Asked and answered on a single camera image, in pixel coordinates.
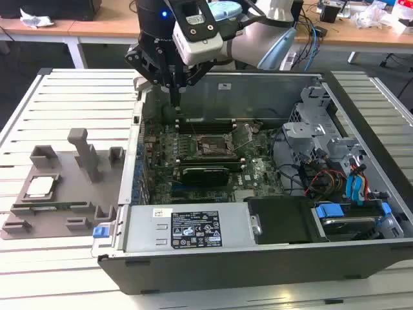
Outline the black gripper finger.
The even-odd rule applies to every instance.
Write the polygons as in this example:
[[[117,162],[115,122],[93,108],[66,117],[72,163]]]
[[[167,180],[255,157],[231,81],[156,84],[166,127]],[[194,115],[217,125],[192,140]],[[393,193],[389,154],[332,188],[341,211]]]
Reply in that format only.
[[[206,61],[196,65],[179,65],[176,67],[176,107],[180,106],[181,91],[194,86],[210,69],[215,61]]]
[[[175,107],[176,84],[166,62],[166,52],[160,46],[156,46],[154,54],[154,57],[150,57],[140,46],[135,46],[126,53],[125,60],[151,84],[160,86],[164,92],[168,92],[170,104]]]

